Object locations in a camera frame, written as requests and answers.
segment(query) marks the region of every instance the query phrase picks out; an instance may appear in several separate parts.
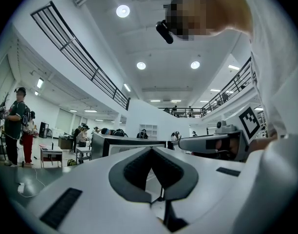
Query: neck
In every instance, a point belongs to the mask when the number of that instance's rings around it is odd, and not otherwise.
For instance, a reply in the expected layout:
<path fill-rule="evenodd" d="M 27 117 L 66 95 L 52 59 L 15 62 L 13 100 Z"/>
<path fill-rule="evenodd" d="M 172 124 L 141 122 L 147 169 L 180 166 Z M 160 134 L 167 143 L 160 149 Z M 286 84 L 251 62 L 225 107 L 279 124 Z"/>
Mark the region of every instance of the neck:
<path fill-rule="evenodd" d="M 217 0 L 217 3 L 226 18 L 225 29 L 240 31 L 251 38 L 253 34 L 252 16 L 246 0 Z"/>

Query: gray tabletop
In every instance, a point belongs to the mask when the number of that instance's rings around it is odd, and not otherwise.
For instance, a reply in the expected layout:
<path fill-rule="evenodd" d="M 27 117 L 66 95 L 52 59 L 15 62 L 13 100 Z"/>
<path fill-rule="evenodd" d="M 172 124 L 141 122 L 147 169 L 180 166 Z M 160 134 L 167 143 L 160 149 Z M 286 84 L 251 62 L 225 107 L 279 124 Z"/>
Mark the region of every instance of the gray tabletop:
<path fill-rule="evenodd" d="M 26 198 L 21 196 L 17 191 L 19 183 L 25 184 L 23 191 L 24 196 L 36 195 L 44 189 L 44 186 L 36 179 L 36 171 L 38 180 L 45 186 L 48 186 L 75 167 L 76 166 L 31 169 L 0 165 L 0 181 L 4 186 L 4 190 L 8 194 L 8 197 L 14 199 L 23 207 L 26 207 L 33 197 Z"/>

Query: red pants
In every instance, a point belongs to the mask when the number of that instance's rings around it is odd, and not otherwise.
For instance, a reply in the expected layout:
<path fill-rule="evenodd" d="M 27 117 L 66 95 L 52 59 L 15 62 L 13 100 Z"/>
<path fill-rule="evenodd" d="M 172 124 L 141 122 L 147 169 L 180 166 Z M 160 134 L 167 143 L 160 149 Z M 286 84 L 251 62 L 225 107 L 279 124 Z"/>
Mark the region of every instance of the red pants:
<path fill-rule="evenodd" d="M 26 163 L 32 162 L 31 160 L 32 142 L 33 142 L 33 135 L 29 135 L 24 132 L 22 136 L 22 144 L 23 144 L 24 161 Z"/>

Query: shirt sleeve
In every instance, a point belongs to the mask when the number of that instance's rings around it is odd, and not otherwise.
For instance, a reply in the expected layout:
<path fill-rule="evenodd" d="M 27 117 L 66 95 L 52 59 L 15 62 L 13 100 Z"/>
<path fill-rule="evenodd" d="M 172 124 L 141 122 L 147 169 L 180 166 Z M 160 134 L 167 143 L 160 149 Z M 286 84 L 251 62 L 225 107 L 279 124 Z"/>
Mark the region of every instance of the shirt sleeve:
<path fill-rule="evenodd" d="M 26 106 L 24 103 L 22 103 L 22 102 L 18 103 L 17 109 L 16 109 L 16 115 L 19 116 L 20 118 L 22 118 L 25 108 L 26 108 Z"/>

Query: person in green shirt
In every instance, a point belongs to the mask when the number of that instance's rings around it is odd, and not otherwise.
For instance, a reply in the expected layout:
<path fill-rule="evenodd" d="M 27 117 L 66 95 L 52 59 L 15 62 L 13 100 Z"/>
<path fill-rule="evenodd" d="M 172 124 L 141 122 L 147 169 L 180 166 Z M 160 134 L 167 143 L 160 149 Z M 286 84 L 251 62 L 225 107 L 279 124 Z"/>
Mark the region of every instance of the person in green shirt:
<path fill-rule="evenodd" d="M 8 160 L 5 161 L 5 165 L 15 167 L 17 166 L 17 140 L 21 133 L 21 118 L 25 111 L 24 98 L 26 96 L 26 89 L 20 87 L 17 89 L 16 100 L 10 107 L 10 109 L 2 114 L 5 119 L 4 130 L 5 130 L 5 142 L 6 152 Z"/>

